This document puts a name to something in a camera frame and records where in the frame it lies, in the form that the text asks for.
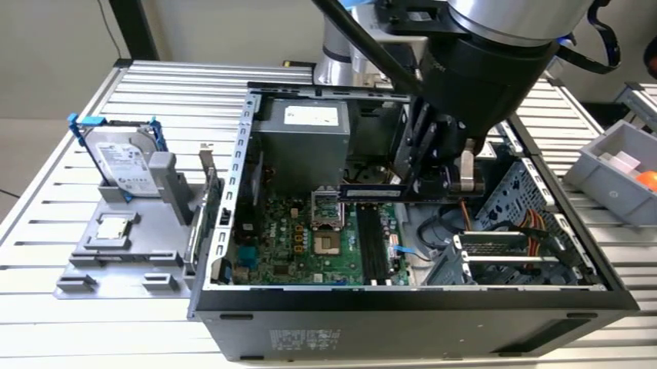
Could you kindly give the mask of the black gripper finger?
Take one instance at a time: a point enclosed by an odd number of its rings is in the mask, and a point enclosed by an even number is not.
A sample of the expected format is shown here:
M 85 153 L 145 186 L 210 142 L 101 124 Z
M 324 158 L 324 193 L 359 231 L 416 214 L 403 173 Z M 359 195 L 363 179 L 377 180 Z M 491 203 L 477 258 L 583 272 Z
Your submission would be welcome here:
M 455 120 L 421 100 L 408 104 L 393 154 L 393 172 L 405 194 L 443 196 L 455 160 Z
M 447 196 L 481 196 L 486 185 L 475 159 L 476 142 L 467 138 L 464 124 L 449 115 L 436 117 L 436 168 Z

